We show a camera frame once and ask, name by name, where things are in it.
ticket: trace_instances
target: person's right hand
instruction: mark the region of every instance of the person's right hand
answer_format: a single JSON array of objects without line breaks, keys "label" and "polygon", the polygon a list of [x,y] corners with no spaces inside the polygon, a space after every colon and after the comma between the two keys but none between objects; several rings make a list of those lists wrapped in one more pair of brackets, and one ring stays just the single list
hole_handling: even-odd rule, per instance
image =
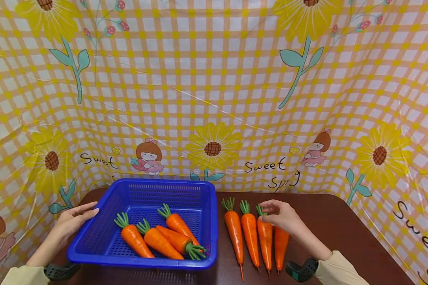
[{"label": "person's right hand", "polygon": [[298,233],[306,227],[289,203],[269,200],[262,202],[260,206],[263,208],[263,213],[267,213],[266,216],[259,218],[262,222],[271,223],[289,234]]}]

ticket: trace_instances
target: sleeve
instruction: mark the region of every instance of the sleeve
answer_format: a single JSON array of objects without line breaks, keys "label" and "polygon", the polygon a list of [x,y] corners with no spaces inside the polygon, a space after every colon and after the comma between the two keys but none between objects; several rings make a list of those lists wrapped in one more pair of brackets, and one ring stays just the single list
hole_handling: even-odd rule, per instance
[{"label": "sleeve", "polygon": [[315,273],[323,285],[368,285],[352,264],[337,250],[327,261],[319,261]]},{"label": "sleeve", "polygon": [[49,278],[46,277],[43,267],[21,266],[13,267],[8,271],[1,285],[47,285]]}]

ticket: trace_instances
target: blue basket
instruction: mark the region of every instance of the blue basket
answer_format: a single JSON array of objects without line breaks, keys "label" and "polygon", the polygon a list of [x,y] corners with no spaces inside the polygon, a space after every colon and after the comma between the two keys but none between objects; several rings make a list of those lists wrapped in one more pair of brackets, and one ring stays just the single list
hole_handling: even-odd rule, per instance
[{"label": "blue basket", "polygon": [[[156,258],[139,257],[121,238],[114,223],[117,213],[128,213],[130,224],[145,218],[151,227],[166,227],[157,209],[167,203],[178,213],[207,250],[205,260],[169,259],[154,249]],[[162,269],[207,269],[217,258],[217,200],[215,188],[204,181],[119,179],[100,199],[99,213],[87,221],[70,244],[68,258],[75,263]]]}]

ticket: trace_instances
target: table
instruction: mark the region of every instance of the table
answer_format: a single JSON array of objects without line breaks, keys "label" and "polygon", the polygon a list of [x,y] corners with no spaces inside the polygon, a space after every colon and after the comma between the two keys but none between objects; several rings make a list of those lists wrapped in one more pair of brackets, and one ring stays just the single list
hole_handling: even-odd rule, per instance
[{"label": "table", "polygon": [[[100,188],[89,192],[80,204],[98,201],[106,189]],[[278,276],[273,262],[273,271],[268,279],[261,260],[261,273],[258,273],[247,253],[244,256],[244,279],[241,282],[239,266],[233,247],[223,223],[220,201],[222,198],[235,197],[235,209],[239,213],[239,201],[247,200],[251,205],[277,199],[289,202],[301,216],[301,219],[313,233],[330,249],[339,250],[355,267],[357,272],[371,285],[400,284],[412,285],[413,282],[395,263],[393,258],[380,245],[371,232],[363,225],[355,213],[341,199],[327,194],[279,194],[251,192],[217,192],[219,219],[219,246],[217,262],[212,268],[199,272],[169,270],[139,270],[128,268],[111,268],[99,265],[83,264],[76,275],[58,285],[294,285],[298,284],[285,272]],[[65,265],[67,247],[62,249],[53,262]],[[289,240],[286,260],[298,264],[308,258],[304,251],[292,238]],[[320,284],[315,278],[308,285]]]}]

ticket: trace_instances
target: orange carrot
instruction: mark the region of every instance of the orange carrot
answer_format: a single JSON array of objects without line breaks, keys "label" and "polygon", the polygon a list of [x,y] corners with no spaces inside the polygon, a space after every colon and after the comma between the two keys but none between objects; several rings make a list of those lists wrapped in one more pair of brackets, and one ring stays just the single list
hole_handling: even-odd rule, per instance
[{"label": "orange carrot", "polygon": [[122,213],[122,216],[117,214],[114,222],[122,228],[120,236],[128,246],[130,246],[139,256],[144,258],[155,258],[152,252],[147,247],[141,234],[135,225],[129,225],[127,213]]},{"label": "orange carrot", "polygon": [[184,220],[177,214],[171,213],[168,204],[163,204],[162,210],[158,209],[157,212],[166,218],[166,225],[169,229],[190,237],[194,245],[200,245],[198,240],[193,236],[192,232],[184,222]]},{"label": "orange carrot", "polygon": [[238,216],[238,213],[233,210],[234,204],[234,198],[233,200],[232,198],[229,198],[227,201],[222,199],[222,206],[227,211],[224,215],[225,224],[228,229],[231,243],[233,244],[233,249],[235,250],[236,261],[240,265],[241,279],[244,282],[244,274],[242,271],[242,266],[244,264],[244,244],[242,240],[240,216]]},{"label": "orange carrot", "polygon": [[144,241],[148,246],[168,258],[184,259],[183,256],[173,248],[171,243],[166,240],[165,236],[158,229],[151,228],[145,219],[143,219],[143,223],[139,222],[136,227],[140,233],[144,234]]},{"label": "orange carrot", "polygon": [[[260,216],[266,216],[266,213],[262,212],[260,205],[257,205],[257,211]],[[262,258],[265,263],[268,275],[272,268],[272,225],[267,222],[262,222],[260,219],[257,220],[258,238],[260,240],[260,248],[262,249]]]},{"label": "orange carrot", "polygon": [[201,260],[199,256],[206,258],[206,255],[202,253],[206,251],[204,247],[201,245],[194,245],[191,238],[162,226],[156,226],[156,229],[158,229],[166,237],[166,239],[180,254],[188,254],[191,259],[196,260]]},{"label": "orange carrot", "polygon": [[274,231],[274,260],[276,261],[277,274],[284,265],[285,252],[289,243],[289,234],[281,228],[275,227]]},{"label": "orange carrot", "polygon": [[257,221],[255,216],[250,213],[250,205],[247,201],[241,201],[241,225],[244,232],[245,244],[249,250],[250,258],[254,266],[260,270],[260,258],[258,256],[258,238],[257,238]]}]

